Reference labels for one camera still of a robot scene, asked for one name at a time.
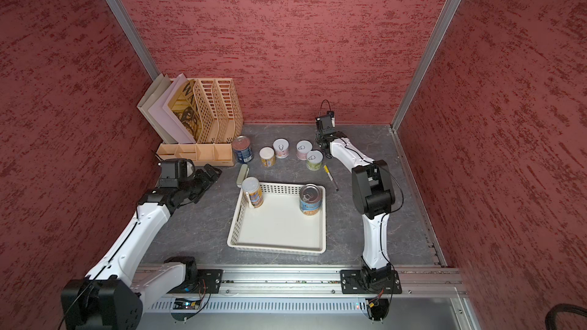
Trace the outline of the dark blue silver-top can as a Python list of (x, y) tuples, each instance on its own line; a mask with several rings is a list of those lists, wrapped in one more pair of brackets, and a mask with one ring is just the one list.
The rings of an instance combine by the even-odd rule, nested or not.
[(254, 158), (251, 141), (244, 135), (238, 136), (232, 141), (232, 150), (239, 163), (247, 164)]

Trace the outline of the yellow can with white lid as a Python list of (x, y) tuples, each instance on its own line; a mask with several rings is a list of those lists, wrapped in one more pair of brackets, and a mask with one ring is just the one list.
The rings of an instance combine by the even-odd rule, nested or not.
[(242, 190), (253, 208), (259, 208), (264, 202), (261, 183), (255, 177), (247, 177), (242, 182)]

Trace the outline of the light blue corn can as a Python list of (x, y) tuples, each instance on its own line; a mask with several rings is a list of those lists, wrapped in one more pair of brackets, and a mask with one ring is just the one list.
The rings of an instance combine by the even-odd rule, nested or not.
[(322, 207), (322, 189), (314, 184), (307, 184), (300, 189), (300, 210), (304, 215), (316, 215)]

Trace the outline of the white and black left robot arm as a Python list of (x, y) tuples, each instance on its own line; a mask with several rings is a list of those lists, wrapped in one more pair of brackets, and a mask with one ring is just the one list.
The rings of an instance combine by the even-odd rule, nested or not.
[(62, 290), (59, 328), (135, 329), (144, 311), (169, 292), (196, 294), (201, 310), (218, 293), (223, 271), (199, 273), (195, 259), (188, 256), (169, 258), (143, 279), (135, 279), (161, 228), (178, 209), (197, 203), (222, 174), (217, 167), (198, 168), (184, 158), (159, 166), (156, 187), (139, 200), (116, 242), (82, 280), (71, 280)]

